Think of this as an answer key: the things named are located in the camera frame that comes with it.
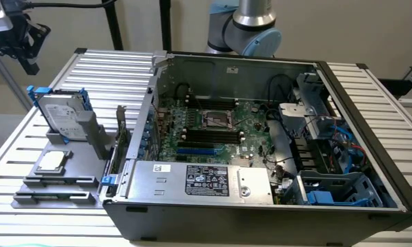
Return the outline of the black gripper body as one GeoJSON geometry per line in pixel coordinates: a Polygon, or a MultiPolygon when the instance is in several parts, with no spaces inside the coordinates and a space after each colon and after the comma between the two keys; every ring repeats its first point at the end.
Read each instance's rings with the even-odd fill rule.
{"type": "Polygon", "coordinates": [[[28,14],[10,17],[13,28],[0,31],[0,56],[14,59],[34,59],[38,54],[38,29],[28,14]]]}

